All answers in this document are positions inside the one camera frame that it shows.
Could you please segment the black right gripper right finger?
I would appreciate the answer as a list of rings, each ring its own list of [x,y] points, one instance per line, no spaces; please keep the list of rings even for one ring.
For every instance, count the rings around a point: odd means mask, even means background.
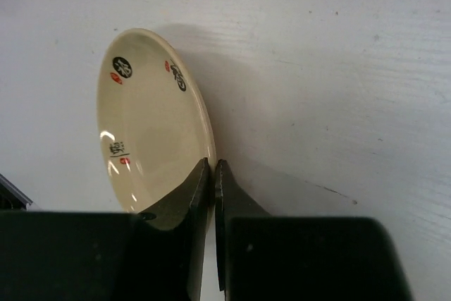
[[[358,216],[274,216],[215,171],[218,284],[227,300],[411,300],[387,230]]]

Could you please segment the small cream patterned plate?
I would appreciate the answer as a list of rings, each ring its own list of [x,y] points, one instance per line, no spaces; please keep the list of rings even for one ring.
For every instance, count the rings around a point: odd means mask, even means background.
[[[176,50],[133,28],[110,43],[99,71],[101,153],[123,210],[144,211],[176,189],[201,159],[216,165],[206,105]]]

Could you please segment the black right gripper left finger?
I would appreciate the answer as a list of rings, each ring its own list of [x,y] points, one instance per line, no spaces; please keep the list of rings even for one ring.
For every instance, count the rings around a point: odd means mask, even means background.
[[[2,300],[198,300],[210,208],[201,159],[138,214],[1,211]]]

